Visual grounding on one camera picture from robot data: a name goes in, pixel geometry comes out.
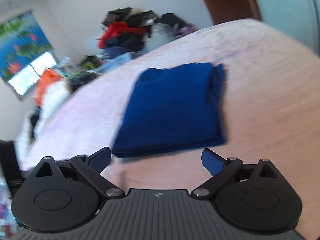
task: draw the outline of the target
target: red garment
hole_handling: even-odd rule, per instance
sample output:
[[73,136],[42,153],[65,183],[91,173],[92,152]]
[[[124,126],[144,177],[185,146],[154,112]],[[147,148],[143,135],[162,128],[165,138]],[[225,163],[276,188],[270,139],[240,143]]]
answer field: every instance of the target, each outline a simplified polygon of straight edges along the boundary
[[114,22],[108,26],[108,29],[104,33],[103,37],[98,43],[99,49],[104,49],[106,40],[112,39],[118,36],[120,33],[134,33],[137,35],[143,35],[148,29],[144,27],[129,28],[126,23]]

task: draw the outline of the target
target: floral window shade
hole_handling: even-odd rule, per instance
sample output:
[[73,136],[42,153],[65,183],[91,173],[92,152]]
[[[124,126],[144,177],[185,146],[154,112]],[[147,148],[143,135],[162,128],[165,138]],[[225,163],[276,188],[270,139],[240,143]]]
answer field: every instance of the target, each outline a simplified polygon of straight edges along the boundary
[[31,11],[0,25],[0,76],[8,82],[24,67],[52,49]]

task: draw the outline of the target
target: mattress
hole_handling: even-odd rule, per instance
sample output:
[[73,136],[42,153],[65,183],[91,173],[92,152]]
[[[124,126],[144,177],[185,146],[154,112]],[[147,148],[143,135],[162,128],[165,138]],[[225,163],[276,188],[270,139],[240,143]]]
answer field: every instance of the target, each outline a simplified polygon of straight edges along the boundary
[[[45,155],[59,160],[111,147],[139,74],[149,67],[192,62],[224,63],[228,69],[223,102],[228,143],[212,150],[245,163],[270,159],[302,199],[297,231],[310,240],[319,237],[320,59],[255,20],[200,30],[84,86],[51,120],[22,168],[35,166]],[[125,191],[191,191],[211,177],[201,164],[201,152],[113,157],[102,175]]]

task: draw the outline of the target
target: dark blue clothing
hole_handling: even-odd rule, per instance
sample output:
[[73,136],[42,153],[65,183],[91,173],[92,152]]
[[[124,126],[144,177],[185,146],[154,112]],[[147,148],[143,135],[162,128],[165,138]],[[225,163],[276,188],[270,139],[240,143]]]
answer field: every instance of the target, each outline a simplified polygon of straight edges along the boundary
[[222,64],[149,68],[135,84],[112,153],[126,158],[225,143],[219,109],[224,80]]

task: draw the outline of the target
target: bed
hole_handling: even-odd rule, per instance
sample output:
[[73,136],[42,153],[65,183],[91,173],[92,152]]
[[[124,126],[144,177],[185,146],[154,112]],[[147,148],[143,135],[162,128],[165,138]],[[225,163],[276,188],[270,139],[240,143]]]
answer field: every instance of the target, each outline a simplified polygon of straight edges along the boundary
[[[224,23],[171,42],[84,86],[59,110],[41,139],[21,160],[35,166],[111,147],[137,76],[149,67],[191,62],[224,63],[228,69],[223,113],[228,143],[211,148],[245,163],[270,159],[297,191],[303,212],[297,231],[320,235],[320,59],[282,33],[255,20]],[[211,175],[202,149],[118,159],[102,176],[129,188],[189,191]]]

